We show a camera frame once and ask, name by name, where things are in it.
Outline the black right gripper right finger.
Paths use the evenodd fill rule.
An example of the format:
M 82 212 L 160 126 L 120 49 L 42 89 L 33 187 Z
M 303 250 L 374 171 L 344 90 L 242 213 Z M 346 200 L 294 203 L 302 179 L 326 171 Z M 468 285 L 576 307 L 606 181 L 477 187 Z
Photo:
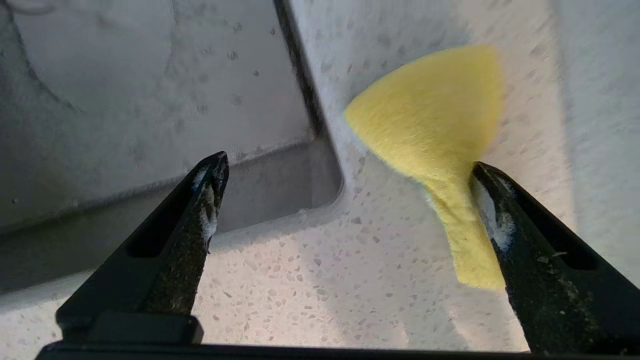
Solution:
M 638 354 L 638 287 L 502 170 L 478 162 L 473 180 L 531 352 Z

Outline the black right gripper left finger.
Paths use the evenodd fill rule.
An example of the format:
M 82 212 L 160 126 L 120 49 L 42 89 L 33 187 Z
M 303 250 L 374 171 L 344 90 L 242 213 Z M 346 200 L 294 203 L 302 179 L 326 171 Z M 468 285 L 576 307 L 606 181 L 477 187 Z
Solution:
M 107 312 L 189 315 L 230 175 L 227 153 L 202 159 L 55 313 L 87 326 Z

